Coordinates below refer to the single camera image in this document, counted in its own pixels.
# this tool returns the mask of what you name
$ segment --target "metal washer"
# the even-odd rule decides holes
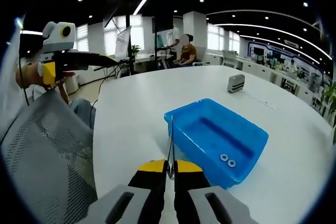
[[[234,161],[233,159],[230,159],[228,162],[227,162],[227,165],[231,168],[235,167],[236,166],[236,161]]]
[[[229,160],[229,156],[226,155],[226,154],[221,154],[220,156],[221,156],[220,158],[221,158],[222,161],[228,161]]]

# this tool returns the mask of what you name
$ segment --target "office floor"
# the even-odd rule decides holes
[[[114,81],[114,77],[109,78],[108,81]],[[102,80],[98,80],[80,87],[76,93],[69,95],[69,100],[73,101],[76,98],[84,98],[91,102],[91,104],[94,103],[98,98],[99,85],[101,82]]]

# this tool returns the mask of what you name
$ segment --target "blue plastic tray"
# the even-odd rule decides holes
[[[211,184],[224,189],[241,183],[257,163],[268,134],[242,116],[211,99],[202,99],[165,113],[174,143],[203,169]],[[231,168],[221,154],[236,162]]]

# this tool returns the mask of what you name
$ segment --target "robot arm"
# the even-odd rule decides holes
[[[39,74],[44,84],[53,84],[64,77],[64,72],[87,70],[89,66],[113,67],[118,62],[110,57],[73,50],[75,25],[67,22],[49,22],[43,29],[42,54]]]
[[[174,208],[179,224],[258,224],[249,209],[219,186],[210,187],[197,165],[176,160]],[[164,207],[167,160],[142,165],[128,186],[94,202],[79,224],[158,224]]]

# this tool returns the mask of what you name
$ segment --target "potted plant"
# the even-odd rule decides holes
[[[137,56],[138,52],[140,51],[140,46],[139,45],[132,45],[131,51],[134,57]]]
[[[325,86],[322,90],[321,102],[325,102],[329,105],[328,115],[330,119],[333,119],[332,127],[332,135],[333,135],[333,145],[336,144],[336,134],[335,134],[335,125],[336,125],[336,82],[334,82],[331,86]]]

